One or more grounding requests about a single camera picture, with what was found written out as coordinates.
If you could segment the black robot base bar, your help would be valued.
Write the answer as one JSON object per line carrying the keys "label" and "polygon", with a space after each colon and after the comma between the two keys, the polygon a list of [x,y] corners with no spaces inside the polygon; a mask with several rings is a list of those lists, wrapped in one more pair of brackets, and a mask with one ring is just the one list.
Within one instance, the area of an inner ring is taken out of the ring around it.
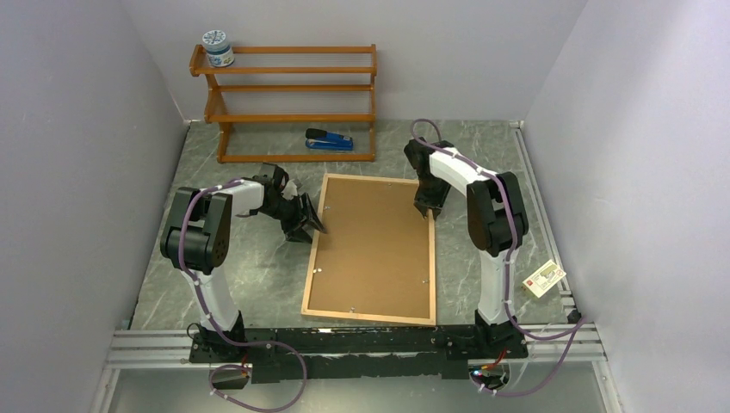
{"label": "black robot base bar", "polygon": [[522,334],[488,342],[476,323],[437,326],[246,328],[237,347],[189,335],[189,361],[209,366],[247,366],[255,384],[300,379],[438,376],[464,379],[483,365],[525,359]]}

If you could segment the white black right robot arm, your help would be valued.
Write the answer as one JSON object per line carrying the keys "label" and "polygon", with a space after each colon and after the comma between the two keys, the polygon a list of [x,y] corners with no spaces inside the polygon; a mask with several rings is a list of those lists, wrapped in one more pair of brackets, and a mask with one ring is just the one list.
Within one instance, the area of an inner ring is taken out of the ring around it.
{"label": "white black right robot arm", "polygon": [[467,203],[467,232],[480,258],[480,296],[473,334],[476,351],[493,357],[522,331],[514,316],[512,267],[529,231],[523,196],[512,172],[487,170],[464,157],[448,141],[411,139],[404,148],[418,176],[414,207],[437,218],[451,189]]}

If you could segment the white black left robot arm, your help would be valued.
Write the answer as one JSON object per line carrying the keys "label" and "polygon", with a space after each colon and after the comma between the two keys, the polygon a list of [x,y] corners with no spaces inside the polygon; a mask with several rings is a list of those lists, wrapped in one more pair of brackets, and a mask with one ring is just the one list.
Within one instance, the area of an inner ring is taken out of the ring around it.
{"label": "white black left robot arm", "polygon": [[178,188],[160,239],[162,256],[185,277],[195,295],[201,335],[214,335],[212,349],[224,361],[238,360],[247,341],[243,315],[222,268],[232,220],[257,215],[278,221],[288,242],[311,243],[309,229],[325,232],[309,194],[299,191],[285,169],[263,163],[252,177],[210,188]]}

